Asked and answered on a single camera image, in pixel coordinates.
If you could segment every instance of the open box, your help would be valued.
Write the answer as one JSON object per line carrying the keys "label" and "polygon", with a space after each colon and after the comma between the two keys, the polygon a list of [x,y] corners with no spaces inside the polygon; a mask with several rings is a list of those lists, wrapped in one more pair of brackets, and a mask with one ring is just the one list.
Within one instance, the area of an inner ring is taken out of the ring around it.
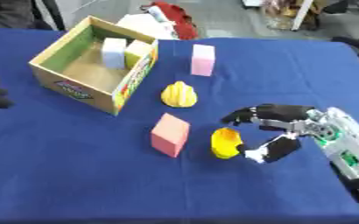
{"label": "open box", "polygon": [[[134,67],[110,69],[102,63],[105,38],[137,39],[152,45]],[[158,40],[96,17],[86,17],[30,61],[40,84],[117,115],[158,58]]]}

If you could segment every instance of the foam cube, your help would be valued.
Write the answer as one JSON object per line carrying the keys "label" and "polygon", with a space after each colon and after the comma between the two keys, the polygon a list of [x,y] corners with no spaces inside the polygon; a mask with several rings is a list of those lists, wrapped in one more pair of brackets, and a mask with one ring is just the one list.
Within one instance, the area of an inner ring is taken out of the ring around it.
{"label": "foam cube", "polygon": [[192,74],[210,76],[214,70],[215,47],[212,45],[194,45],[192,56]]}
{"label": "foam cube", "polygon": [[133,42],[125,50],[125,64],[128,69],[132,69],[141,57],[145,56],[152,50],[152,45],[149,45],[140,40],[133,40]]}
{"label": "foam cube", "polygon": [[102,46],[102,62],[108,68],[125,69],[126,39],[106,38]]}
{"label": "foam cube", "polygon": [[152,147],[176,158],[187,141],[190,125],[165,113],[151,132]]}

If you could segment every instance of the pink foam cube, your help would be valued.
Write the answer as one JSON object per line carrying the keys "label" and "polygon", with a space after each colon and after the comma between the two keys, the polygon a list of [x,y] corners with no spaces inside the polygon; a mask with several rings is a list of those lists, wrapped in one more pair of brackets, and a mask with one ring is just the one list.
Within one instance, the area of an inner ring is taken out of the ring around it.
{"label": "pink foam cube", "polygon": [[175,158],[187,141],[189,123],[165,113],[151,132],[152,147]]}
{"label": "pink foam cube", "polygon": [[192,74],[211,76],[215,63],[215,47],[212,45],[194,45],[192,56]]}

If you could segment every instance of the printed label on box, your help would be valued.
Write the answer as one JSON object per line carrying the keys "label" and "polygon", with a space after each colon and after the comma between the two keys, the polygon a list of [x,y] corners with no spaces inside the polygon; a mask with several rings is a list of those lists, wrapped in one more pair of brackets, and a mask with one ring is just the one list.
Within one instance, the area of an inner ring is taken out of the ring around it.
{"label": "printed label on box", "polygon": [[78,100],[94,99],[91,94],[83,91],[81,87],[70,84],[66,80],[55,81],[54,84],[62,88],[68,95]]}
{"label": "printed label on box", "polygon": [[152,44],[152,51],[146,55],[136,67],[127,75],[126,79],[113,92],[113,101],[116,107],[116,114],[120,112],[123,105],[137,89],[143,78],[150,72],[151,68],[158,59],[158,41]]}

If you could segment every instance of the yellow scallop toy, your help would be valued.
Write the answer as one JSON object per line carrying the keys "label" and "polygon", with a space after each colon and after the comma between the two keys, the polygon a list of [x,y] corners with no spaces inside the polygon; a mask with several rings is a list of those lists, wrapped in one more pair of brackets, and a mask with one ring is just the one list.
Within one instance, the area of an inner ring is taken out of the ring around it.
{"label": "yellow scallop toy", "polygon": [[238,144],[243,144],[243,140],[234,129],[217,129],[211,136],[211,150],[218,158],[232,158],[238,155]]}
{"label": "yellow scallop toy", "polygon": [[197,94],[194,88],[179,80],[170,84],[162,92],[162,101],[174,108],[190,108],[197,102]]}

